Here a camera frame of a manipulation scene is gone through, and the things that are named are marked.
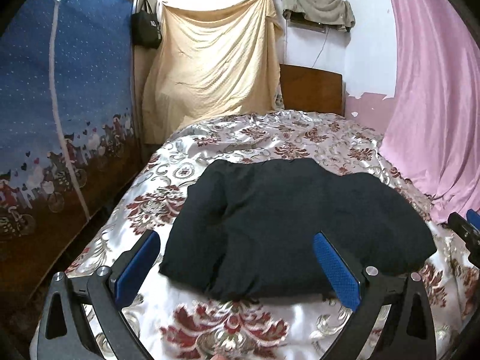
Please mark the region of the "black large garment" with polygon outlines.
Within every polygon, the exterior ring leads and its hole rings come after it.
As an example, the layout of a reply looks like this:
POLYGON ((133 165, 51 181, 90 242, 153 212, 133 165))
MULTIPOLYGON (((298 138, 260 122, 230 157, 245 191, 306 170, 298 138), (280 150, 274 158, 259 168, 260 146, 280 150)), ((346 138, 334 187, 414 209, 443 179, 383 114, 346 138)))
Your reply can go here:
POLYGON ((419 213, 371 174, 335 175, 310 158, 216 160, 188 188, 160 273, 223 302, 327 295, 317 233, 387 275, 436 251, 419 213))

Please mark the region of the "pink curtain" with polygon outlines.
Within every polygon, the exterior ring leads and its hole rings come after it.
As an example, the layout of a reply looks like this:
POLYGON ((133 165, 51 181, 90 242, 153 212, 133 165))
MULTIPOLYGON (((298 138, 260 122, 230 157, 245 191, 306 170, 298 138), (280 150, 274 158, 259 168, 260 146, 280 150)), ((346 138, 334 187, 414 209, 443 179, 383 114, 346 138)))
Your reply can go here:
POLYGON ((391 2, 397 104, 381 153, 442 223, 479 209, 479 47, 448 0, 391 2))

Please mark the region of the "blue fabric wardrobe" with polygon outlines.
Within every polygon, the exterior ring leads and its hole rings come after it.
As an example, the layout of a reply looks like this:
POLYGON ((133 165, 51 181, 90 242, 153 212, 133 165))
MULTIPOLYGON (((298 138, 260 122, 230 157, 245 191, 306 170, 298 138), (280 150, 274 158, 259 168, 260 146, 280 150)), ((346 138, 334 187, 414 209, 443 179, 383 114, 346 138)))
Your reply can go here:
POLYGON ((130 181, 134 0, 26 0, 1 34, 1 315, 130 181))

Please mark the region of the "brown wooden headboard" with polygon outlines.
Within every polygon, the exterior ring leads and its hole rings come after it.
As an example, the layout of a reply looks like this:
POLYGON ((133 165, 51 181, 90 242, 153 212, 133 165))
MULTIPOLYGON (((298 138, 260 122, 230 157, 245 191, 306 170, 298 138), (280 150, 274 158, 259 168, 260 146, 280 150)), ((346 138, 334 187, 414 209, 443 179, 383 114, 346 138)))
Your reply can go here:
POLYGON ((284 107, 343 116, 343 76, 309 67, 281 64, 284 107))

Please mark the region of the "beige hanging cloth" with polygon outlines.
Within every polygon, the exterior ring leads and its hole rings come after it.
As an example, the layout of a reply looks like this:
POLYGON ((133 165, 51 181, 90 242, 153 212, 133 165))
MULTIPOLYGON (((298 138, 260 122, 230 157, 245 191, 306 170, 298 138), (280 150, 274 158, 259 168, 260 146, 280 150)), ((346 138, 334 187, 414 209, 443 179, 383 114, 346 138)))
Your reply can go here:
POLYGON ((142 97, 146 144, 205 119, 280 109, 282 28, 273 0, 219 10, 163 6, 161 30, 142 97))

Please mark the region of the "black hanging bag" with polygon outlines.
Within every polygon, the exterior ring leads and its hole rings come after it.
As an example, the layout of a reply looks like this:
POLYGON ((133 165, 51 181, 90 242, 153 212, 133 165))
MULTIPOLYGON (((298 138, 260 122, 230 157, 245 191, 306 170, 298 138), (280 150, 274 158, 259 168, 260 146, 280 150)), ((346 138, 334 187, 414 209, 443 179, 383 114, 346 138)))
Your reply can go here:
POLYGON ((134 46, 157 49, 162 41, 160 22, 148 0, 131 16, 131 35, 134 46))

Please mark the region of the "olive cloth on shelf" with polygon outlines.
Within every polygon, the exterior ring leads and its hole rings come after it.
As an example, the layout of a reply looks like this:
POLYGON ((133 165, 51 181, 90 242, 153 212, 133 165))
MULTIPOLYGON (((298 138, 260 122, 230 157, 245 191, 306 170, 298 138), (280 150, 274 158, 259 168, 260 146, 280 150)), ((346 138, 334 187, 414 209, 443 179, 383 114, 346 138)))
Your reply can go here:
POLYGON ((281 0, 281 4, 283 17, 292 24, 343 33, 349 33, 356 25, 347 0, 281 0))

